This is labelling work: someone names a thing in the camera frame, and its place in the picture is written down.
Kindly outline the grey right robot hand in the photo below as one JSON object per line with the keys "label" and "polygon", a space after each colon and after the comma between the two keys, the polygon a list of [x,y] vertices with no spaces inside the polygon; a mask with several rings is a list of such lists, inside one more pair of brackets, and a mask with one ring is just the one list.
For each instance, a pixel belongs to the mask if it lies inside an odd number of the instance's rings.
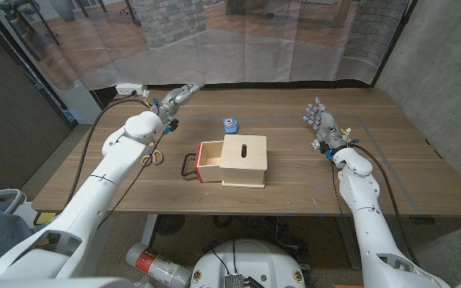
{"label": "grey right robot hand", "polygon": [[307,105],[303,121],[315,131],[316,139],[311,145],[321,154],[330,157],[338,149],[347,147],[349,133],[339,127],[319,97],[315,98],[314,104]]}

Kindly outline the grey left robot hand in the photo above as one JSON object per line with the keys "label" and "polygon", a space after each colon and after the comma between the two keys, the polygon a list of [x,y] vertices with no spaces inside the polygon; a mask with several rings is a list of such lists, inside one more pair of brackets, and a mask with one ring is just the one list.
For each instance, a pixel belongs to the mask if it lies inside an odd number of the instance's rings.
{"label": "grey left robot hand", "polygon": [[174,120],[181,106],[186,105],[194,93],[205,86],[204,82],[186,84],[180,88],[171,90],[163,100],[157,105],[157,115],[160,117],[164,126]]}

